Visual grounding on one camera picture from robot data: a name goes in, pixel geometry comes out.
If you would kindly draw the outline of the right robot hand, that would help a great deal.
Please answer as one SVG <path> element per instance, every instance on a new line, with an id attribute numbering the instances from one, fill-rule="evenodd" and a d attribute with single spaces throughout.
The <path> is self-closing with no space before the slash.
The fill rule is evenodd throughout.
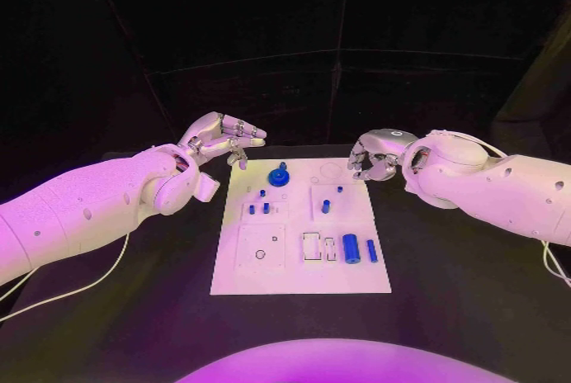
<path id="1" fill-rule="evenodd" d="M 350 150 L 347 169 L 361 181 L 386 181 L 397 171 L 405 151 L 418 137 L 409 132 L 380 129 L 361 134 Z"/>

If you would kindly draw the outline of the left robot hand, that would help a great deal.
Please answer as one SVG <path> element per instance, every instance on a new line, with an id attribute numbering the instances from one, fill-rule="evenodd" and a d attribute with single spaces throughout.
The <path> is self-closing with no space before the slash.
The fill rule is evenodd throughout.
<path id="1" fill-rule="evenodd" d="M 209 112 L 188 126 L 177 143 L 197 166 L 229 154 L 227 165 L 246 169 L 246 148 L 265 145 L 266 132 L 242 119 L 219 112 Z"/>

